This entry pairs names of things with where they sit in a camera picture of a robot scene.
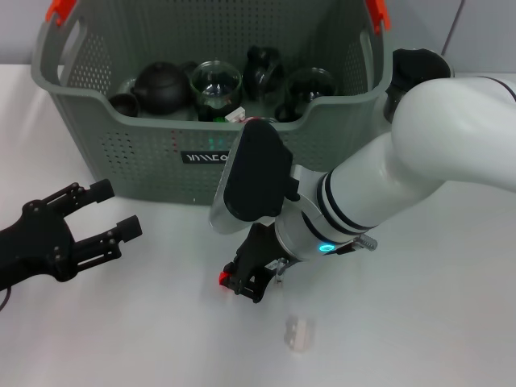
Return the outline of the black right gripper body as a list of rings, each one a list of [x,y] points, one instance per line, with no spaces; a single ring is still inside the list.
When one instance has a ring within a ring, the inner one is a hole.
[[[268,272],[272,280],[277,272],[282,275],[291,264],[291,256],[279,242],[274,223],[268,226],[253,224],[237,249],[236,258],[236,275],[242,282],[255,272]]]

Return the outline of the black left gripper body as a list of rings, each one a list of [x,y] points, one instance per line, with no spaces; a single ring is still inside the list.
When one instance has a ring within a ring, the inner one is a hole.
[[[38,275],[66,282],[78,274],[75,240],[65,221],[77,209],[75,197],[23,205],[20,218],[1,231],[2,290]]]

